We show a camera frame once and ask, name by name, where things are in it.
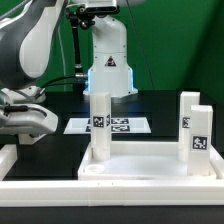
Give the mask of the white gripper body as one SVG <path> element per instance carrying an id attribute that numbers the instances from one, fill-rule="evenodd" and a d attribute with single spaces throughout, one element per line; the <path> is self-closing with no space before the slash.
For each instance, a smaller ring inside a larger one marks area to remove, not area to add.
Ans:
<path id="1" fill-rule="evenodd" d="M 0 90 L 0 134 L 51 134 L 58 117 L 40 105 L 46 99 L 40 87 Z"/>

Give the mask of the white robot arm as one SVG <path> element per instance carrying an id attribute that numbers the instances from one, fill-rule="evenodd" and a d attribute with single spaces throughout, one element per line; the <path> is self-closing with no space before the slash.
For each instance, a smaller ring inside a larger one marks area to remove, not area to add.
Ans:
<path id="1" fill-rule="evenodd" d="M 78 6 L 78 24 L 93 32 L 93 65 L 88 70 L 87 94 L 108 91 L 115 98 L 135 94 L 127 63 L 125 26 L 113 16 L 124 0 L 25 0 L 14 18 L 0 17 L 0 86 L 24 91 L 45 73 L 51 47 L 69 4 Z"/>

